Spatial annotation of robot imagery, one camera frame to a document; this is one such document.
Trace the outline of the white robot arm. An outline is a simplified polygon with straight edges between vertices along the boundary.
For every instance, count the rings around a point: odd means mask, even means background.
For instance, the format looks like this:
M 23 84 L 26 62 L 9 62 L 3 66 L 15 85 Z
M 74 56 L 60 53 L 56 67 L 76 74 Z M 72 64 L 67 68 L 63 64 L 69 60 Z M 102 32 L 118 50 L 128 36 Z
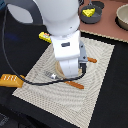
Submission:
M 66 78 L 78 76 L 80 19 L 78 0 L 5 0 L 8 10 L 20 23 L 45 25 L 56 60 Z

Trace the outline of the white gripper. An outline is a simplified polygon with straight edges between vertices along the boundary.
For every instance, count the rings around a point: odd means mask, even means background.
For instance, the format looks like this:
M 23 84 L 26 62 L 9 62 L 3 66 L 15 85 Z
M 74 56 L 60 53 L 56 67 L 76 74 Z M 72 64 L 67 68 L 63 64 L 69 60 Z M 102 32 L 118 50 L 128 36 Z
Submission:
M 81 64 L 86 64 L 87 54 L 85 46 L 80 40 L 80 32 L 76 31 L 67 37 L 51 37 L 56 60 L 59 62 L 66 78 L 78 76 Z

